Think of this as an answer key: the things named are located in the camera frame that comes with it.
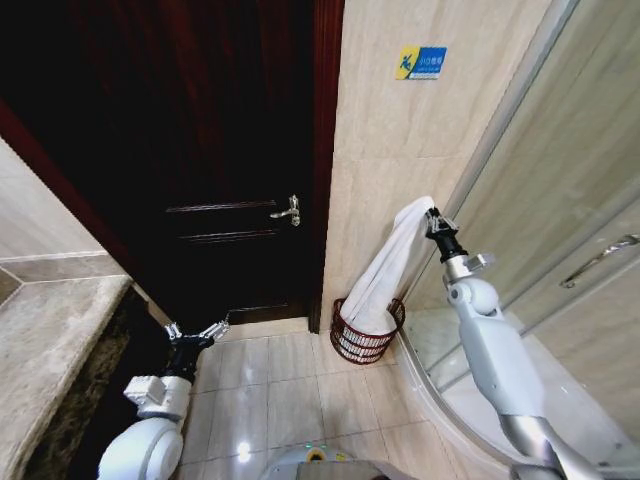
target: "wall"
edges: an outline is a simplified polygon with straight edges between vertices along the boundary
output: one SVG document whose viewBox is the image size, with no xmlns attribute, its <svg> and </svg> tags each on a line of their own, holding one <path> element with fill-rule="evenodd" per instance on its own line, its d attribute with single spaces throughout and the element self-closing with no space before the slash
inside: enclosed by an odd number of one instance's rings
<svg viewBox="0 0 640 480">
<path fill-rule="evenodd" d="M 1 138 L 0 232 L 0 259 L 104 251 Z"/>
<path fill-rule="evenodd" d="M 550 0 L 346 0 L 321 328 L 421 195 L 444 206 Z M 448 47 L 394 80 L 405 45 Z"/>
</svg>

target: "door panel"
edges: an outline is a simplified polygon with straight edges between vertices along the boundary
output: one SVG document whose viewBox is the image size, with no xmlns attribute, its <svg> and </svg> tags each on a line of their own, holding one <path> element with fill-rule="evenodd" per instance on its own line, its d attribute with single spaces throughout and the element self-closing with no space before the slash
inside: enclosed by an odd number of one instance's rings
<svg viewBox="0 0 640 480">
<path fill-rule="evenodd" d="M 238 321 L 307 314 L 311 0 L 9 10 L 3 99 L 163 309 L 187 330 L 229 308 L 271 307 Z M 269 217 L 292 194 L 299 227 Z"/>
</svg>

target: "blue sign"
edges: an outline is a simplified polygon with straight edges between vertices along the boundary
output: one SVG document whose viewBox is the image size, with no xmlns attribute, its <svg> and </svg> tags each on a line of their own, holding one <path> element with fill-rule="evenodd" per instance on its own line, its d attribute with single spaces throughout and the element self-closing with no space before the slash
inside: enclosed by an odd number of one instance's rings
<svg viewBox="0 0 640 480">
<path fill-rule="evenodd" d="M 396 71 L 397 79 L 436 79 L 440 76 L 446 47 L 406 47 Z"/>
</svg>

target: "laundry basket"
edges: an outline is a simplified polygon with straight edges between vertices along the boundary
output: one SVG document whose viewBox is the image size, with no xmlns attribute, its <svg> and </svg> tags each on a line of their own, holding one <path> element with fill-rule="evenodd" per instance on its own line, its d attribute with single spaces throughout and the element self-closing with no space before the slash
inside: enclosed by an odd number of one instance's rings
<svg viewBox="0 0 640 480">
<path fill-rule="evenodd" d="M 404 305 L 397 299 L 393 299 L 389 304 L 389 313 L 393 315 L 396 322 L 395 330 L 385 335 L 367 335 L 353 328 L 340 316 L 340 308 L 344 300 L 340 298 L 333 302 L 333 321 L 329 336 L 333 348 L 351 363 L 368 365 L 377 362 L 404 323 Z"/>
</svg>

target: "door frame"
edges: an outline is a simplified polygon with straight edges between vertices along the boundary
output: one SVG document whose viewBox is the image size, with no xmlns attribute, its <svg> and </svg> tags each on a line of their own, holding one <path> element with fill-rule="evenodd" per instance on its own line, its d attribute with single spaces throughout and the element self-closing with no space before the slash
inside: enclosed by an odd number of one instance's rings
<svg viewBox="0 0 640 480">
<path fill-rule="evenodd" d="M 344 0 L 313 2 L 313 158 L 309 331 L 319 333 L 329 196 L 333 168 L 333 136 L 338 102 Z M 148 278 L 127 247 L 51 160 L 38 140 L 0 98 L 0 135 L 40 177 L 109 254 L 152 296 Z"/>
</svg>

